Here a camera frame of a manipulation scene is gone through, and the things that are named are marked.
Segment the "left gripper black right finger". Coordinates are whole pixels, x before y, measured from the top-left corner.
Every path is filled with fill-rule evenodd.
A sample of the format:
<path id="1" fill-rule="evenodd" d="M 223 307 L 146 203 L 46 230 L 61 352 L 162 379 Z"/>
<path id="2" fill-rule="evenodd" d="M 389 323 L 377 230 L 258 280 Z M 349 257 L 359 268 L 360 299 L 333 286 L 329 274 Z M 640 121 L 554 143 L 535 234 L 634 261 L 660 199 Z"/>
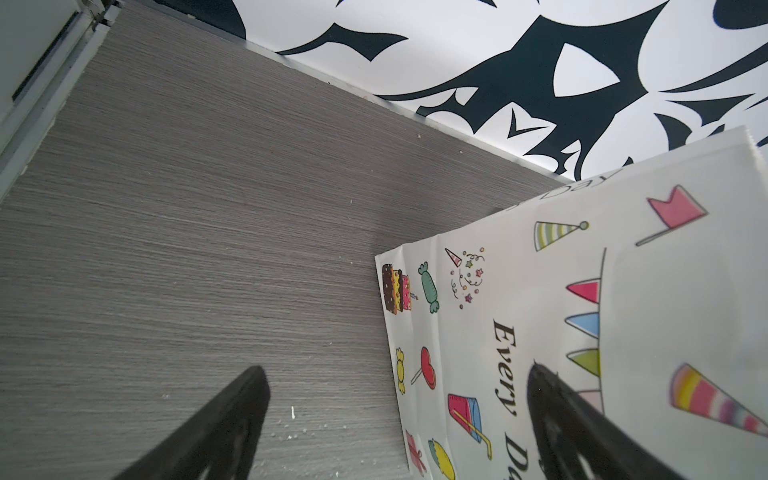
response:
<path id="1" fill-rule="evenodd" d="M 681 477 L 543 364 L 529 371 L 527 405 L 548 479 Z"/>

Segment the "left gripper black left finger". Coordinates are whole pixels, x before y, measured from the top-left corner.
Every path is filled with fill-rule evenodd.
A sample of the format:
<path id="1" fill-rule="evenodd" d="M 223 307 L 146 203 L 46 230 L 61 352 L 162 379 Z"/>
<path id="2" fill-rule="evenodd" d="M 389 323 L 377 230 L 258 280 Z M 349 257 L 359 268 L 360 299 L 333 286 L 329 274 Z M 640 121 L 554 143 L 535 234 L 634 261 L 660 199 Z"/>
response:
<path id="1" fill-rule="evenodd" d="M 270 400 L 264 369 L 251 366 L 118 479 L 246 479 Z"/>

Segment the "white paper gift bag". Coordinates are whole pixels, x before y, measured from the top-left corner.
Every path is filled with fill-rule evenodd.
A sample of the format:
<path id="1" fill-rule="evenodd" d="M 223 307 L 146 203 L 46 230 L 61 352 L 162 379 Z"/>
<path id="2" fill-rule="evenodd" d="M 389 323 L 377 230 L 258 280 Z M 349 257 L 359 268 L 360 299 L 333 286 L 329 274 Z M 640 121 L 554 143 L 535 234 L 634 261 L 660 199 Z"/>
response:
<path id="1" fill-rule="evenodd" d="M 767 475 L 767 163 L 718 133 L 376 257 L 413 479 Z"/>

